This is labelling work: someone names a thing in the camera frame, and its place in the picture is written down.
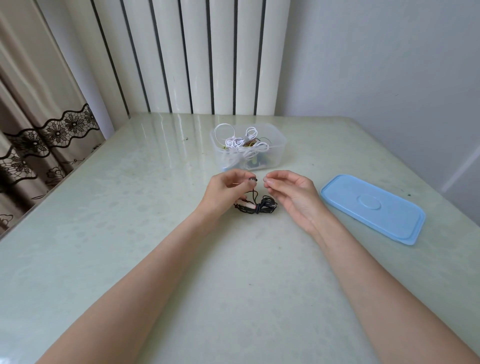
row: person's left hand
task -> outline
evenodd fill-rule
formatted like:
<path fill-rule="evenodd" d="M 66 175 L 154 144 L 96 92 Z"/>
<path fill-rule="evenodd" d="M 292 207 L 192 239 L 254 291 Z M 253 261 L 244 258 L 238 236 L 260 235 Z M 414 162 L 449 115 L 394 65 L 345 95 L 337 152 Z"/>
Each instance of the person's left hand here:
<path fill-rule="evenodd" d="M 228 170 L 210 179 L 204 197 L 197 210 L 213 218 L 219 218 L 238 199 L 246 199 L 245 193 L 251 191 L 256 181 L 249 181 L 256 176 L 246 170 Z"/>

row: beige curtain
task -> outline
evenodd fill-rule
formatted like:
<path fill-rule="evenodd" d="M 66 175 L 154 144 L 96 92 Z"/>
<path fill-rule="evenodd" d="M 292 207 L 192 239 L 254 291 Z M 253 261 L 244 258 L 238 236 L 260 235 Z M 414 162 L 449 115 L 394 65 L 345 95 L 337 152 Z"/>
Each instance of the beige curtain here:
<path fill-rule="evenodd" d="M 35 1 L 2 1 L 0 232 L 104 140 Z"/>

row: blue lid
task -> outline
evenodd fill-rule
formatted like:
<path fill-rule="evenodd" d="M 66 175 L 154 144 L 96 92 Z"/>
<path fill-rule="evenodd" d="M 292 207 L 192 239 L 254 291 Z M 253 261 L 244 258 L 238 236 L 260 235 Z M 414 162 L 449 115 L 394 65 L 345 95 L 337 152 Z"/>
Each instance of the blue lid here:
<path fill-rule="evenodd" d="M 416 204 L 346 174 L 333 178 L 320 194 L 340 211 L 403 244 L 415 243 L 425 221 Z"/>

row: bundled black cord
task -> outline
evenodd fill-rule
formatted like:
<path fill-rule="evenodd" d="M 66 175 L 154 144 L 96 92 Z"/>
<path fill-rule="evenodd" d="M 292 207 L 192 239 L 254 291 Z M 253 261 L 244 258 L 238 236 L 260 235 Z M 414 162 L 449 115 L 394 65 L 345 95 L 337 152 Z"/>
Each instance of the bundled black cord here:
<path fill-rule="evenodd" d="M 249 194 L 250 192 L 252 193 L 253 202 L 248 200 L 242 200 L 242 201 L 248 203 L 249 205 L 255 205 L 256 206 L 255 209 L 250 208 L 248 206 L 240 205 L 240 204 L 235 204 L 234 205 L 235 208 L 237 208 L 238 210 L 246 214 L 260 214 L 260 213 L 271 214 L 272 212 L 275 211 L 278 204 L 275 202 L 275 200 L 272 197 L 263 196 L 262 200 L 258 204 L 257 203 L 258 192 L 255 190 L 251 190 L 251 191 L 248 191 L 247 193 Z"/>

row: curtain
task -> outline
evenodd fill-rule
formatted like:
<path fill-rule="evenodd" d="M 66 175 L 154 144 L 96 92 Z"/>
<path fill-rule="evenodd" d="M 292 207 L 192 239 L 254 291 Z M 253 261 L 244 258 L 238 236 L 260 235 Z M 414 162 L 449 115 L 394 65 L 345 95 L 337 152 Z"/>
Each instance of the curtain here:
<path fill-rule="evenodd" d="M 0 232 L 104 140 L 35 0 L 2 1 Z"/>

